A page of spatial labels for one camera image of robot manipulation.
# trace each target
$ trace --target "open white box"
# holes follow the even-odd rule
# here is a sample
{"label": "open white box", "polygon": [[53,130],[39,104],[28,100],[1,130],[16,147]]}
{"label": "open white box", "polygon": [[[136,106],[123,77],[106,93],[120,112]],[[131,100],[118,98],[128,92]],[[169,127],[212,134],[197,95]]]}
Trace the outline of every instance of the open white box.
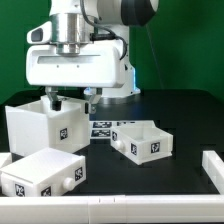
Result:
{"label": "open white box", "polygon": [[51,147],[74,153],[90,144],[84,100],[68,98],[52,111],[47,96],[18,107],[6,106],[10,151],[27,156]]}
{"label": "open white box", "polygon": [[136,164],[171,156],[173,136],[151,122],[111,128],[111,146]]}

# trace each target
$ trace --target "green wall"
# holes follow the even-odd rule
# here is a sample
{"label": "green wall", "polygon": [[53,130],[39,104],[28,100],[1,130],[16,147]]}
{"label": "green wall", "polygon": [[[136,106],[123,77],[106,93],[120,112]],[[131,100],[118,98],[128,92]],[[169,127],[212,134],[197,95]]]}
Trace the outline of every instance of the green wall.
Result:
{"label": "green wall", "polygon": [[[0,103],[31,88],[26,33],[48,20],[49,7],[49,0],[0,0]],[[131,29],[138,87],[202,89],[224,101],[223,23],[224,0],[160,0],[147,27]]]}
{"label": "green wall", "polygon": [[223,0],[160,0],[148,29],[132,31],[138,86],[202,89],[224,101],[223,23]]}

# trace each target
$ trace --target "cable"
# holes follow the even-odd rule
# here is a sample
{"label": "cable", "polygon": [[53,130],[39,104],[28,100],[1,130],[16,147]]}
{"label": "cable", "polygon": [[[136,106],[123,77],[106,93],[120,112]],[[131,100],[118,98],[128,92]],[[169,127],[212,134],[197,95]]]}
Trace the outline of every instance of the cable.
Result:
{"label": "cable", "polygon": [[157,69],[158,76],[159,76],[160,87],[161,87],[161,89],[165,89],[164,82],[163,82],[163,79],[162,79],[161,70],[160,70],[159,63],[158,63],[156,53],[155,53],[154,44],[153,44],[153,41],[152,41],[152,35],[151,35],[151,32],[150,32],[150,29],[149,29],[148,25],[146,25],[146,29],[147,29],[147,34],[148,34],[148,38],[149,38],[149,43],[150,43],[150,46],[151,46],[151,49],[152,49],[153,58],[154,58],[154,61],[155,61],[155,64],[156,64],[156,69]]}
{"label": "cable", "polygon": [[113,32],[111,29],[106,28],[104,26],[101,26],[99,24],[93,23],[92,21],[89,20],[87,14],[86,14],[86,10],[85,10],[85,5],[84,5],[84,0],[80,0],[80,7],[81,7],[81,12],[83,15],[84,20],[86,21],[86,23],[88,23],[90,26],[93,26],[97,29],[101,29],[104,31],[107,31],[109,34],[92,34],[91,35],[91,39],[94,41],[99,41],[99,40],[121,40],[123,42],[123,54],[121,55],[120,60],[122,60],[125,55],[127,54],[127,43],[124,40],[124,38],[117,36],[115,32]]}

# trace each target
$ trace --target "black tabletop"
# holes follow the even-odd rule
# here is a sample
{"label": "black tabletop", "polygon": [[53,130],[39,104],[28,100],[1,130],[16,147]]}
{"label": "black tabletop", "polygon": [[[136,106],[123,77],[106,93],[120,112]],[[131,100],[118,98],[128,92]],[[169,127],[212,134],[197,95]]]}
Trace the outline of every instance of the black tabletop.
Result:
{"label": "black tabletop", "polygon": [[[9,151],[4,106],[40,99],[41,91],[15,94],[0,106],[0,148]],[[78,91],[60,95],[82,98]],[[98,105],[91,120],[153,120],[174,135],[172,156],[136,165],[97,140],[77,152],[86,156],[87,180],[67,195],[218,194],[202,168],[202,152],[215,150],[224,159],[224,104],[199,90],[145,91],[139,100]]]}

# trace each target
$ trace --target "white cube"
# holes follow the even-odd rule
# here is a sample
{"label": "white cube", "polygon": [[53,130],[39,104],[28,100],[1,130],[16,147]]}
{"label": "white cube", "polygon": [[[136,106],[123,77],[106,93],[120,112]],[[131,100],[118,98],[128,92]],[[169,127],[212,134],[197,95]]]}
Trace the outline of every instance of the white cube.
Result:
{"label": "white cube", "polygon": [[85,157],[45,148],[0,172],[6,196],[61,196],[86,179]]}
{"label": "white cube", "polygon": [[171,156],[173,136],[148,122],[111,128],[111,146],[140,165]]}
{"label": "white cube", "polygon": [[51,147],[74,153],[90,144],[84,100],[68,98],[61,111],[50,109],[47,96],[18,107],[6,106],[10,151],[28,156]]}

